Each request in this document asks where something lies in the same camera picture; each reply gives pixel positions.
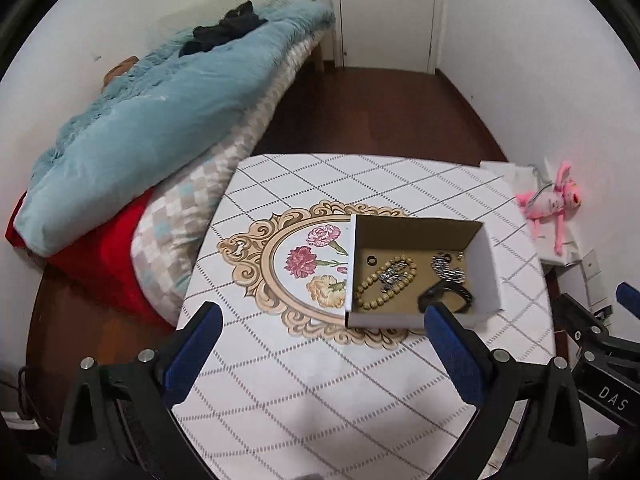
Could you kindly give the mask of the black wristband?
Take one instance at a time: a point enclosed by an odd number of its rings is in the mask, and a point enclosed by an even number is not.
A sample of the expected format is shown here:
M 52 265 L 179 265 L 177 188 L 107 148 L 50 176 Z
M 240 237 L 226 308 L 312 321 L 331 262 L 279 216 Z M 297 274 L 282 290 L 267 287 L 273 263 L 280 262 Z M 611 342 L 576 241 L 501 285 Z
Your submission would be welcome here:
M 429 306 L 443 304 L 451 312 L 464 313 L 472 306 L 473 295 L 465 286 L 455 282 L 440 280 L 418 298 L 418 310 L 421 313 Z

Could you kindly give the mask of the pink plush toy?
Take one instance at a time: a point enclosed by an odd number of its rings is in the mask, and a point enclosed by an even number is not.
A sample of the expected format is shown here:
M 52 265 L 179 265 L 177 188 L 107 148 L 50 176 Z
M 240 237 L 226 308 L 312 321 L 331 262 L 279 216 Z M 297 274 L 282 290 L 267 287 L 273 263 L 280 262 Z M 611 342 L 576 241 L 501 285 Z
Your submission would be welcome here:
M 559 257 L 564 254 L 565 220 L 582 204 L 580 189 L 570 177 L 570 168 L 572 164 L 563 160 L 553 181 L 541 185 L 537 191 L 515 195 L 533 240 L 538 238 L 540 226 L 544 222 L 553 222 L 553 250 Z

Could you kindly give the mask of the black clothing on bed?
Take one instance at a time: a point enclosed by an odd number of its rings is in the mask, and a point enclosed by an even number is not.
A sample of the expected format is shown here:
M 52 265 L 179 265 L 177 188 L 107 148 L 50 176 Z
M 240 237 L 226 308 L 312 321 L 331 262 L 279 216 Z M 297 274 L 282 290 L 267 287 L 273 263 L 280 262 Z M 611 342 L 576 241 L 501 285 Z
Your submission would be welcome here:
M 179 55 L 209 52 L 243 38 L 266 23 L 267 20 L 254 11 L 253 3 L 247 0 L 224 14 L 216 25 L 196 26 L 192 30 L 192 38 L 182 46 Z

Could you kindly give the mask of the white door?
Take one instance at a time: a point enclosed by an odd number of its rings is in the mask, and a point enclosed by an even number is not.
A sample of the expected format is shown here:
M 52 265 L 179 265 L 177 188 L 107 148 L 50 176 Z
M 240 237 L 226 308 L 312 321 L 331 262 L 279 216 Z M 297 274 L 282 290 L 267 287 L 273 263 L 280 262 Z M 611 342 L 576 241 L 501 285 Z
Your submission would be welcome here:
M 445 0 L 332 0 L 335 63 L 432 74 Z

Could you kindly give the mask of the silver pendant charm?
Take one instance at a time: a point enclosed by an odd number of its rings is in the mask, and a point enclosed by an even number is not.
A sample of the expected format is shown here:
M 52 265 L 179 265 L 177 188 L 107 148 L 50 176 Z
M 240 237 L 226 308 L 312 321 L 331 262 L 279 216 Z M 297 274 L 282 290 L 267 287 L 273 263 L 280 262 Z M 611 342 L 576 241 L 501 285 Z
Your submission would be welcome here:
M 378 282 L 381 285 L 381 292 L 388 292 L 395 285 L 401 283 L 406 277 L 405 266 L 389 266 L 378 272 Z

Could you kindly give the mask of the white wall socket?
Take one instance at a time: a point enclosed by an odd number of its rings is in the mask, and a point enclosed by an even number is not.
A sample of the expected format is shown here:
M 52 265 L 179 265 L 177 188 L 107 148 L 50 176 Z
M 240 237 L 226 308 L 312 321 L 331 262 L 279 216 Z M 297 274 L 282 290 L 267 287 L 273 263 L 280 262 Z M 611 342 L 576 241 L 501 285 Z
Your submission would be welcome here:
M 586 282 L 601 272 L 598 255 L 594 249 L 591 249 L 582 257 L 580 266 L 582 267 L 582 274 L 584 274 Z

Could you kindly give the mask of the brown pillow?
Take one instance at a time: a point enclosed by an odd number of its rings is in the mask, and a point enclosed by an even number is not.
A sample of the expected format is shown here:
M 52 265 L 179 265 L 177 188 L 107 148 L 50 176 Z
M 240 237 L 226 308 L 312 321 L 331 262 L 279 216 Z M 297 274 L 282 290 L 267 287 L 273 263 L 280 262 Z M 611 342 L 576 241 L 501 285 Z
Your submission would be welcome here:
M 111 70 L 109 70 L 103 77 L 102 89 L 105 89 L 116 77 L 126 74 L 132 66 L 135 66 L 139 58 L 135 55 L 125 58 L 122 62 L 118 63 Z

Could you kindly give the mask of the light blue quilt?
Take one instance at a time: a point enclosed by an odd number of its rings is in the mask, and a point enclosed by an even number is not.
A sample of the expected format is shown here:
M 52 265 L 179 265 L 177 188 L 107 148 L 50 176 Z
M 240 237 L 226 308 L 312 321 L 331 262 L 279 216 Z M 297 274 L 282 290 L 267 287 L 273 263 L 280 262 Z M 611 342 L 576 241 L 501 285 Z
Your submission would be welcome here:
M 208 52 L 181 35 L 114 80 L 58 130 L 32 168 L 13 226 L 48 258 L 220 142 L 265 94 L 294 44 L 331 26 L 321 0 L 265 10 L 265 24 Z

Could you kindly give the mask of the white cardboard box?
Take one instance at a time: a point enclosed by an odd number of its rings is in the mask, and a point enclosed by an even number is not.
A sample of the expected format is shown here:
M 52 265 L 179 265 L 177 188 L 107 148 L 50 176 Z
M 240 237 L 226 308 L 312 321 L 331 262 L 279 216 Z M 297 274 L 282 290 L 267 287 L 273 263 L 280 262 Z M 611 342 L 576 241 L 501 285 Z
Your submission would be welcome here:
M 418 298 L 440 280 L 473 295 L 464 313 L 451 312 L 467 328 L 502 310 L 502 289 L 488 229 L 479 221 L 354 214 L 349 225 L 345 326 L 367 330 L 422 330 Z M 454 257 L 464 253 L 464 260 Z M 406 277 L 381 292 L 378 272 L 405 266 Z

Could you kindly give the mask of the red blanket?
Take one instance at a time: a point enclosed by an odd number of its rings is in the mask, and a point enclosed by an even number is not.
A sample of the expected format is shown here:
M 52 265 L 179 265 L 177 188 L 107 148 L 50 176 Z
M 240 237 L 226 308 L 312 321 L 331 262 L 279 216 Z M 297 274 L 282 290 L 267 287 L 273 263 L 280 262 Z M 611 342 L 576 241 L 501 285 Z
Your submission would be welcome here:
M 157 313 L 143 295 L 130 255 L 134 231 L 153 192 L 149 188 L 115 217 L 48 258 L 42 258 L 28 249 L 14 228 L 15 217 L 23 206 L 22 202 L 17 202 L 6 226 L 6 240 L 19 255 L 41 269 L 52 266 L 62 272 L 97 304 L 167 330 L 171 324 Z

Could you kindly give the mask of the white box under toy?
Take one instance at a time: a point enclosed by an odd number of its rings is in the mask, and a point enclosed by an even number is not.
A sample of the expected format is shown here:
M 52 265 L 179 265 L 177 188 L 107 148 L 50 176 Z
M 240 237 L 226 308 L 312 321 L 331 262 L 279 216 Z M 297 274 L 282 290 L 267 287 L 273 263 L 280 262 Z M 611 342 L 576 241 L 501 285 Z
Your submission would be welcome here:
M 503 178 L 514 193 L 538 258 L 548 266 L 571 266 L 582 258 L 570 223 L 582 204 L 582 192 L 563 160 L 552 178 L 536 166 L 483 160 L 480 168 Z

